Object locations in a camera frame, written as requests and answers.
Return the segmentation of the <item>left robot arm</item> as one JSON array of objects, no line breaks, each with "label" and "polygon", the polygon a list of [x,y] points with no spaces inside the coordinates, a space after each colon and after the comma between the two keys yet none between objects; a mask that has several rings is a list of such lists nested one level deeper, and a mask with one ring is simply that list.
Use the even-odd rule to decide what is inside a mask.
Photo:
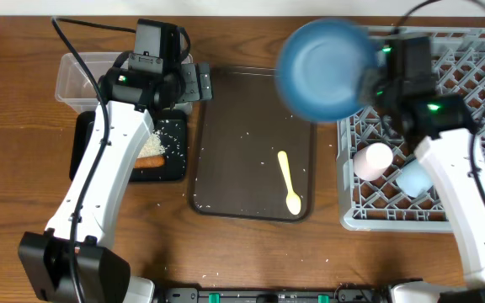
[{"label": "left robot arm", "polygon": [[93,131],[71,187],[43,233],[25,232],[19,259],[38,299],[151,302],[154,283],[112,250],[120,204],[155,112],[212,98],[206,63],[173,70],[111,67],[97,85]]}]

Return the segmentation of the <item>orange carrot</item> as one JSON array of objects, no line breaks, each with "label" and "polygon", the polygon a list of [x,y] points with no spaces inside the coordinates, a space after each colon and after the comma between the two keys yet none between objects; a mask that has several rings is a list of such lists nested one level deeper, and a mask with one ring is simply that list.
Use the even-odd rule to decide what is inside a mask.
[{"label": "orange carrot", "polygon": [[155,168],[161,167],[165,164],[164,156],[157,155],[152,157],[140,157],[136,159],[134,168]]}]

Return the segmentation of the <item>pink cup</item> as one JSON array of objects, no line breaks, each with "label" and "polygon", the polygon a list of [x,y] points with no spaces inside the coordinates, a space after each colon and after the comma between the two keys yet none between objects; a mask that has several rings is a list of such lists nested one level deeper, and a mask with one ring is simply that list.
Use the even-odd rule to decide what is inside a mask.
[{"label": "pink cup", "polygon": [[373,143],[353,156],[354,174],[366,181],[378,179],[392,164],[392,149],[384,143]]}]

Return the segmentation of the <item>light blue cup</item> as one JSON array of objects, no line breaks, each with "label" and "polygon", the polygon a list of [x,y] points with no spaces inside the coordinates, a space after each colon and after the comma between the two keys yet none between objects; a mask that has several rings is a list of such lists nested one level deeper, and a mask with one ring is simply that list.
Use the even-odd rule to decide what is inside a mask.
[{"label": "light blue cup", "polygon": [[395,180],[398,188],[411,198],[417,198],[433,187],[433,182],[417,159],[404,165]]}]

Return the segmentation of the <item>yellow plastic spoon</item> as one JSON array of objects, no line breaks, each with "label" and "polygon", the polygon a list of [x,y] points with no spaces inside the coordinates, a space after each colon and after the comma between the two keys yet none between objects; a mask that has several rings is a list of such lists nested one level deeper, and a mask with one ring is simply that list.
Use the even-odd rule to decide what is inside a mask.
[{"label": "yellow plastic spoon", "polygon": [[285,197],[286,206],[288,208],[288,211],[292,215],[299,215],[301,212],[301,198],[293,189],[287,153],[285,151],[279,151],[277,153],[277,158],[280,165],[280,170],[285,181],[285,187],[287,192]]}]

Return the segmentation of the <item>dark blue plate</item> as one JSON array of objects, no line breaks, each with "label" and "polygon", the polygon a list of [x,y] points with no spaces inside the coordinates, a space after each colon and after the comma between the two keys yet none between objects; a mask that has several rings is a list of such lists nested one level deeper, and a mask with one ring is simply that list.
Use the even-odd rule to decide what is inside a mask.
[{"label": "dark blue plate", "polygon": [[318,19],[285,41],[275,80],[294,115],[336,122],[363,108],[363,76],[377,67],[376,47],[363,28],[344,19]]}]

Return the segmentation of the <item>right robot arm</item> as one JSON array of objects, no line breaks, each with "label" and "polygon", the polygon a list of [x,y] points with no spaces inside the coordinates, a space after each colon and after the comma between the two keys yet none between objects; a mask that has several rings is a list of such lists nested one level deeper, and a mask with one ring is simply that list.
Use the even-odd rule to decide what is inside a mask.
[{"label": "right robot arm", "polygon": [[361,74],[360,101],[404,138],[430,176],[456,239],[465,285],[451,288],[410,279],[390,284],[390,302],[485,302],[485,160],[477,125],[458,94],[439,95],[430,77],[406,94],[377,68]]}]

